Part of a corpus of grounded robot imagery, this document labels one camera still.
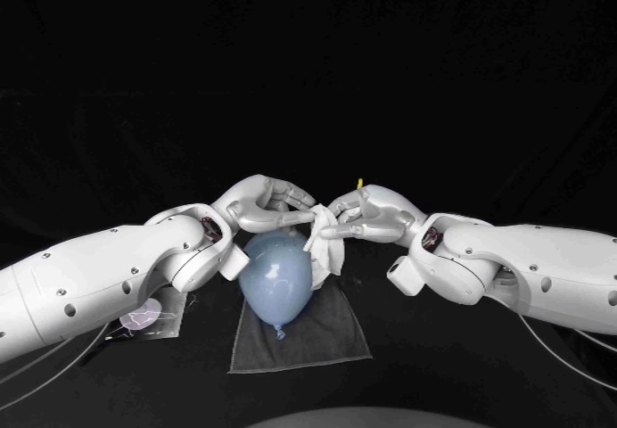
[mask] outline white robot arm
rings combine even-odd
[[[464,305],[482,296],[518,314],[593,333],[617,334],[617,239],[585,230],[428,218],[379,185],[338,198],[339,225],[325,238],[356,237],[410,247],[387,277],[408,295],[428,285]]]
[[[301,210],[287,211],[287,204]],[[221,272],[239,275],[248,257],[232,243],[314,220],[314,199],[291,183],[255,175],[212,203],[162,212],[144,226],[118,226],[58,243],[0,271],[0,363],[103,326],[139,308],[166,284],[199,288]]]

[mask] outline dark towel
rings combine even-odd
[[[231,374],[277,372],[372,358],[350,303],[327,281],[296,319],[283,326],[286,338],[258,318],[244,301],[231,356]]]

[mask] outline white cable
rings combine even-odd
[[[42,385],[39,385],[28,394],[25,394],[25,395],[22,395],[17,399],[15,399],[10,403],[7,403],[7,404],[5,404],[2,407],[0,407],[0,411],[3,411],[7,407],[10,407],[10,406],[13,406],[16,403],[19,403],[23,399],[26,399],[38,390],[41,390],[42,388],[45,388],[45,386],[48,386],[49,385],[49,383],[52,383],[54,381],[55,381],[55,379],[58,379],[58,377],[62,375],[62,373],[75,365],[75,363],[81,360],[81,358],[88,354],[88,352],[90,352],[90,350],[91,350],[91,348],[92,348],[92,346],[95,345],[95,343],[98,342],[98,340],[100,340],[100,338],[103,337],[103,335],[105,334],[105,331],[107,331],[107,328],[110,327],[110,323],[107,323],[104,326],[103,326],[103,329],[101,329],[101,332],[100,332],[100,334],[98,334],[98,336],[97,336],[97,338],[94,339],[94,341],[92,341],[92,343],[88,345],[88,347],[87,347],[87,349],[84,350],[84,352],[79,354],[79,356],[74,359],[74,361],[72,361],[72,363],[62,369],[62,371],[55,375],[55,377],[48,381],[48,382],[45,382]]]
[[[596,337],[590,336],[585,332],[575,330],[578,334],[583,334],[593,342],[596,342],[600,346],[603,346],[607,350],[617,352],[617,348],[613,348],[611,345],[607,345],[603,341],[600,341]]]
[[[490,294],[485,294],[486,297],[490,297],[495,301],[499,301],[506,307],[508,305],[502,302],[500,299],[495,298]],[[551,352],[552,356],[583,376],[585,376],[585,378],[598,383],[601,386],[604,386],[606,388],[609,388],[610,390],[617,391],[617,387],[614,387],[613,385],[609,385],[607,383],[604,383],[603,381],[600,381],[598,379],[596,379],[596,377],[590,376],[587,373],[581,372],[581,370],[578,370],[554,352],[554,350],[549,348],[549,346],[547,345],[547,343],[542,341],[542,339],[538,337],[536,332],[534,331],[534,329],[531,328],[531,325],[528,324],[528,321],[525,320],[525,318],[518,315],[525,323],[525,325],[528,326],[528,329],[531,331],[531,333],[534,334],[534,337],[536,338],[539,344],[544,346],[544,348],[547,349],[547,351]]]
[[[28,363],[28,365],[25,365],[19,370],[16,370],[2,381],[0,381],[0,385],[10,379],[13,379],[13,377],[16,377],[20,373],[23,373],[32,366],[35,366],[35,364],[38,364],[39,362],[42,362],[72,340],[75,339],[75,337],[72,337],[71,339],[67,339],[49,352],[46,352],[41,357],[38,357],[30,363]]]

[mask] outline black backdrop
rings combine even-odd
[[[214,202],[255,173],[323,204],[362,177],[427,213],[617,235],[616,30],[600,2],[3,8],[6,266],[65,239]],[[606,393],[513,314],[430,290],[404,298],[385,279],[400,254],[348,244],[339,285],[374,361],[225,374],[242,296],[218,276],[179,339],[105,349],[0,414],[3,424],[245,426],[379,405],[492,426],[611,426]]]

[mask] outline blue balloon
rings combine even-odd
[[[247,302],[257,316],[286,337],[281,327],[299,316],[312,299],[312,253],[306,236],[281,229],[254,236],[244,251],[251,258],[239,276]]]

